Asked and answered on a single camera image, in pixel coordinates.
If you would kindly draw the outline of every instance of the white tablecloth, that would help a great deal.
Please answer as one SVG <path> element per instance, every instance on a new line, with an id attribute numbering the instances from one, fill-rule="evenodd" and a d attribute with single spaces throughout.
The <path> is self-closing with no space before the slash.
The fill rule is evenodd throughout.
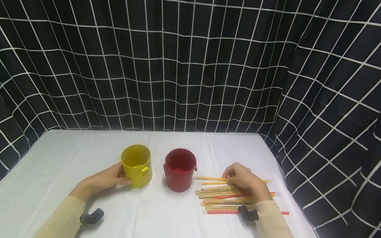
<path id="1" fill-rule="evenodd" d="M 203 214 L 194 193 L 201 187 L 198 180 L 183 193 L 168 189 L 163 163 L 175 148 L 195 154 L 194 176 L 219 177 L 240 162 L 262 179 L 273 179 L 270 190 L 282 193 L 274 200 L 281 210 L 295 213 L 285 216 L 294 237 L 315 237 L 257 134 L 66 130 L 43 135 L 0 181 L 0 237 L 31 237 L 79 181 L 119 162 L 123 149 L 133 144 L 150 149 L 152 181 L 142 189 L 117 187 L 99 194 L 89 213 L 101 208 L 105 216 L 96 225 L 83 226 L 80 237 L 258 237 L 238 215 Z"/>

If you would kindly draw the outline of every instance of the hand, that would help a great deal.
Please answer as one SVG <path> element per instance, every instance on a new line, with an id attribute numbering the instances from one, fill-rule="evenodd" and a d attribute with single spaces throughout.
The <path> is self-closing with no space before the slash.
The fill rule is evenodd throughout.
<path id="1" fill-rule="evenodd" d="M 87 202 L 93 194 L 116 185 L 130 185 L 131 181 L 125 178 L 121 162 L 97 174 L 82 180 L 70 193 L 71 196 Z"/>
<path id="2" fill-rule="evenodd" d="M 228 184 L 234 184 L 243 189 L 249 188 L 256 202 L 272 200 L 267 185 L 240 163 L 227 167 L 222 178 L 226 178 Z"/>

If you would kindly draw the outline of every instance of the grid curtain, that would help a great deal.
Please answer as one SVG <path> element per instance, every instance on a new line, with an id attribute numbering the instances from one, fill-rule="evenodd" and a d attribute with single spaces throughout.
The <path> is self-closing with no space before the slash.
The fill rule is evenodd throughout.
<path id="1" fill-rule="evenodd" d="M 0 1 L 0 178 L 50 129 L 254 132 L 320 237 L 381 237 L 379 0 Z"/>

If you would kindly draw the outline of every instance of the red cup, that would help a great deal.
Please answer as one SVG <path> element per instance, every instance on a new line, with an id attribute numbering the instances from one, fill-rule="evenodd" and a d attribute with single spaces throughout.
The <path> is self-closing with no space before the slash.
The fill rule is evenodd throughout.
<path id="1" fill-rule="evenodd" d="M 174 149 L 165 157 L 164 173 L 168 188 L 184 192 L 192 183 L 193 170 L 197 171 L 196 157 L 186 149 Z"/>

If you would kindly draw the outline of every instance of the red cup handle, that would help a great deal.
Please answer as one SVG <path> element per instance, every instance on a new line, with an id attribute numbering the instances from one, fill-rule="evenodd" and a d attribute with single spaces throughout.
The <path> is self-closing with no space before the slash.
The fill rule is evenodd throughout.
<path id="1" fill-rule="evenodd" d="M 164 168 L 164 174 L 165 174 L 165 176 L 167 176 L 167 174 L 166 174 L 166 168 L 165 168 L 165 163 L 163 164 L 163 168 Z"/>

